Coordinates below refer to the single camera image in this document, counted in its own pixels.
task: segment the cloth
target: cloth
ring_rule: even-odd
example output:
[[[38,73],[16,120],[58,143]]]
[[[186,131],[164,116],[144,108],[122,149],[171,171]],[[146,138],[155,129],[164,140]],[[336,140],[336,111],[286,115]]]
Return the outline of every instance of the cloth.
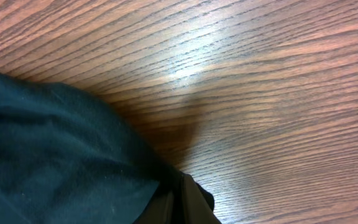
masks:
[[[0,74],[0,223],[145,223],[159,201],[149,214],[161,223],[194,223],[184,182],[219,223],[212,195],[188,178],[106,103]]]

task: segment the wood grain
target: wood grain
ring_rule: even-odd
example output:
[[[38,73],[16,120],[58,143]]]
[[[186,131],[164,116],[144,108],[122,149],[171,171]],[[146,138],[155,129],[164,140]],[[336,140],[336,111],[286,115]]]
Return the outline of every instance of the wood grain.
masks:
[[[358,223],[358,0],[0,0],[0,72],[111,103],[223,223]]]

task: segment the table top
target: table top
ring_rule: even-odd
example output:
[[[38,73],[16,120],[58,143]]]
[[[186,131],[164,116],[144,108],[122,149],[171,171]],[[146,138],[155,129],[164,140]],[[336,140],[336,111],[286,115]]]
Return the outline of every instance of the table top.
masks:
[[[0,72],[110,103],[222,223],[358,223],[358,1],[0,0]]]

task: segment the wooden table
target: wooden table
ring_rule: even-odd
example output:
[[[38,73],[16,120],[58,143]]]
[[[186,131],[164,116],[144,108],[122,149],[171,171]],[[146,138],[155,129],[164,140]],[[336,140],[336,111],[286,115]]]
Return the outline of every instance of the wooden table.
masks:
[[[358,223],[358,1],[0,0],[0,72],[112,104],[223,223]]]

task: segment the dark green cloth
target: dark green cloth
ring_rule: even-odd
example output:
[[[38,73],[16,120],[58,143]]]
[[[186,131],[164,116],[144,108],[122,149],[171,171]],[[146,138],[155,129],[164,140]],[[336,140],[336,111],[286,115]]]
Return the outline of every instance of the dark green cloth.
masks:
[[[0,74],[0,223],[133,223],[157,188],[182,217],[182,179],[106,103]]]

